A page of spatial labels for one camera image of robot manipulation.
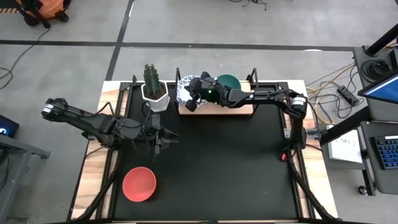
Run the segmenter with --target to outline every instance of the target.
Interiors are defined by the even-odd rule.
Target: cactus
[[[154,64],[145,65],[144,81],[146,87],[146,94],[155,96],[160,91],[159,74],[155,69]]]

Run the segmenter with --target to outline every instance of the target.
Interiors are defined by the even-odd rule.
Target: gray floor
[[[53,21],[52,30],[42,40],[115,42],[127,2],[73,1],[68,11],[70,21]],[[394,0],[266,2],[265,12],[262,5],[241,7],[245,1],[136,0],[124,41],[359,46],[371,44],[398,19]],[[0,40],[36,40],[43,31],[41,26],[27,27],[18,14],[0,14]],[[26,48],[0,45],[0,67],[10,68]],[[67,124],[43,120],[40,112],[49,97],[64,97],[71,105],[94,111],[112,54],[113,47],[35,46],[14,69],[10,85],[0,90],[0,114],[21,123],[16,138],[52,151],[49,160],[32,161],[13,216],[29,217],[29,223],[66,219],[87,140]],[[141,77],[143,66],[153,62],[164,80],[174,78],[176,67],[182,75],[207,70],[239,78],[256,67],[260,79],[302,79],[310,83],[352,61],[351,52],[126,47],[120,51],[113,80]],[[336,82],[347,85],[347,75]],[[360,89],[358,76],[353,81]],[[318,88],[319,83],[311,87]],[[323,93],[336,91],[327,88]],[[341,121],[335,105],[325,108],[334,122]],[[398,196],[357,194],[357,186],[363,184],[360,171],[329,168],[328,174],[340,218],[371,223],[392,223],[398,218]]]

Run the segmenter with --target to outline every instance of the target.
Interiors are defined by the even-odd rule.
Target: monitor screen
[[[398,103],[398,74],[395,74],[387,80],[384,80],[378,85],[368,89],[363,93],[363,95]]]

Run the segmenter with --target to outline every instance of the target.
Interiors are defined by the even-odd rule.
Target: green bowl
[[[217,77],[218,83],[224,86],[228,86],[232,89],[241,90],[241,82],[233,75],[220,75]]]

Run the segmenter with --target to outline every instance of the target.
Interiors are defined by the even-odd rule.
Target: orange vacuum
[[[24,16],[24,20],[29,26],[36,26],[39,22],[45,28],[51,25],[48,19],[57,18],[66,22],[69,17],[65,14],[71,0],[15,0],[17,10]]]

